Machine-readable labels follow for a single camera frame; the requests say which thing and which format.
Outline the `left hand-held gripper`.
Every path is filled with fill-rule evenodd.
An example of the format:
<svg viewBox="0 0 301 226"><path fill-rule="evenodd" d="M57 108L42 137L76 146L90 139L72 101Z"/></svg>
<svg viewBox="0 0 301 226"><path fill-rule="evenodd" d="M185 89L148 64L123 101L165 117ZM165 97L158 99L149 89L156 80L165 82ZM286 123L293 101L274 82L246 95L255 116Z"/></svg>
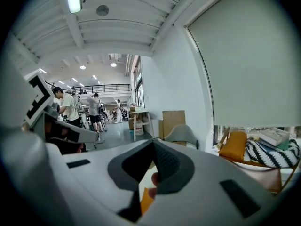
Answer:
<svg viewBox="0 0 301 226"><path fill-rule="evenodd" d="M32 101L24 116L23 129L40 144L54 144L61 154L76 153L82 143L96 142L99 134L59 120L58 103L39 73L27 78Z"/></svg>

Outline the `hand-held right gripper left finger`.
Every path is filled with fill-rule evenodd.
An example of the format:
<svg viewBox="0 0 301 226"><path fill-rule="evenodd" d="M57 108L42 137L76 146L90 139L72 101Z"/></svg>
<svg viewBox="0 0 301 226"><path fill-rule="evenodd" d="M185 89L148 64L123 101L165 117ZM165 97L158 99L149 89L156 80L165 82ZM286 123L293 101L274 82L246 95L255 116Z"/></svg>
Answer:
<svg viewBox="0 0 301 226"><path fill-rule="evenodd" d="M45 220L52 226L153 226L153 207L141 215L139 186L124 189L123 169L115 161L147 142L68 155L47 144L50 198L45 201Z"/></svg>

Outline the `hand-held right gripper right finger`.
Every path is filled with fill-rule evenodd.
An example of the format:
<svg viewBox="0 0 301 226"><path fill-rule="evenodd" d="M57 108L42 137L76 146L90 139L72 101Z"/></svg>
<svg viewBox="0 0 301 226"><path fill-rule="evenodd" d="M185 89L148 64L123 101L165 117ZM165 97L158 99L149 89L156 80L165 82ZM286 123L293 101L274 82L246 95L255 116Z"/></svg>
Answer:
<svg viewBox="0 0 301 226"><path fill-rule="evenodd" d="M189 183L174 194L157 195L153 204L139 219L140 226L252 226L259 225L270 213L274 197L257 181L234 164L200 150L163 142L188 157L195 172ZM232 180L247 194L238 194L241 206L255 203L259 208L243 217L221 182Z"/></svg>

